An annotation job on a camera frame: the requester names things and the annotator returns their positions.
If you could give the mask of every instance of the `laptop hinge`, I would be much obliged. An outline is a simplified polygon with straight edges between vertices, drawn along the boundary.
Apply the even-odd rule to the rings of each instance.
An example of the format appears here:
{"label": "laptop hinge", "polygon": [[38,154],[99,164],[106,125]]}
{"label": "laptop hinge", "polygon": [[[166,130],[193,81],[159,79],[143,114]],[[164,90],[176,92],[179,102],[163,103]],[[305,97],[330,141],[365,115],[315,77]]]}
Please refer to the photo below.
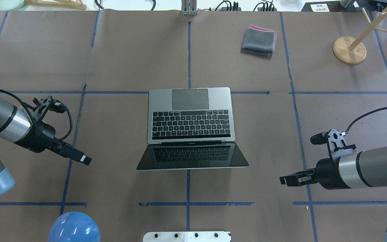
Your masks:
{"label": "laptop hinge", "polygon": [[212,141],[186,141],[186,142],[163,142],[158,143],[160,146],[197,146],[197,145],[220,145],[225,144],[224,140],[212,140]]}

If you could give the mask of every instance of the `blue balloon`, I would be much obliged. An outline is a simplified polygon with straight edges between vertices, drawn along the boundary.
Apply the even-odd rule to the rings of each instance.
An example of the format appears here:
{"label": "blue balloon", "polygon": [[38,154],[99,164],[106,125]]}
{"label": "blue balloon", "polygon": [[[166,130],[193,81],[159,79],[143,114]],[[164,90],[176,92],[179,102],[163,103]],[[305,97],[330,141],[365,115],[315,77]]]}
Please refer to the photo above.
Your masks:
{"label": "blue balloon", "polygon": [[84,213],[64,213],[53,223],[47,242],[100,242],[95,221]]}

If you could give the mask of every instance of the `barcode sticker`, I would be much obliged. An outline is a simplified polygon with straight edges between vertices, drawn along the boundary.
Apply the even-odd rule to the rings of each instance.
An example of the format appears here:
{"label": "barcode sticker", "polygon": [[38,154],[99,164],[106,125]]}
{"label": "barcode sticker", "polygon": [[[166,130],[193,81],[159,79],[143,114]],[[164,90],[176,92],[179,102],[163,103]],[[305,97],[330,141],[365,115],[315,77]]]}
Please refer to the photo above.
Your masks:
{"label": "barcode sticker", "polygon": [[310,4],[310,7],[313,12],[329,12],[328,5],[325,3]]}

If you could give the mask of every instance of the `gray cloth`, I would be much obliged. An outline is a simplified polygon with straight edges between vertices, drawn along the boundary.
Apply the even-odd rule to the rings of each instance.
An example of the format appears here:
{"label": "gray cloth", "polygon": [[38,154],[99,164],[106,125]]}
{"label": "gray cloth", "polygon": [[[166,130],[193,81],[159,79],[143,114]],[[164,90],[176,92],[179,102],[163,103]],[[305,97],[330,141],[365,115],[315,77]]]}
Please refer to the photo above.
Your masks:
{"label": "gray cloth", "polygon": [[277,34],[271,29],[249,26],[244,34],[241,49],[257,55],[268,56],[274,52]]}

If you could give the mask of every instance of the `silver laptop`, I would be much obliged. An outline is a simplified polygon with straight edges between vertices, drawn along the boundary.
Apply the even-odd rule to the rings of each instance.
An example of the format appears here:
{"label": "silver laptop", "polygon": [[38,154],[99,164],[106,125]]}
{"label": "silver laptop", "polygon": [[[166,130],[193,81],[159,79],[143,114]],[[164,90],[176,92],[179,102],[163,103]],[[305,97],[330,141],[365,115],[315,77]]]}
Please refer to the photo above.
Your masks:
{"label": "silver laptop", "polygon": [[152,89],[137,170],[248,167],[234,141],[229,87]]}

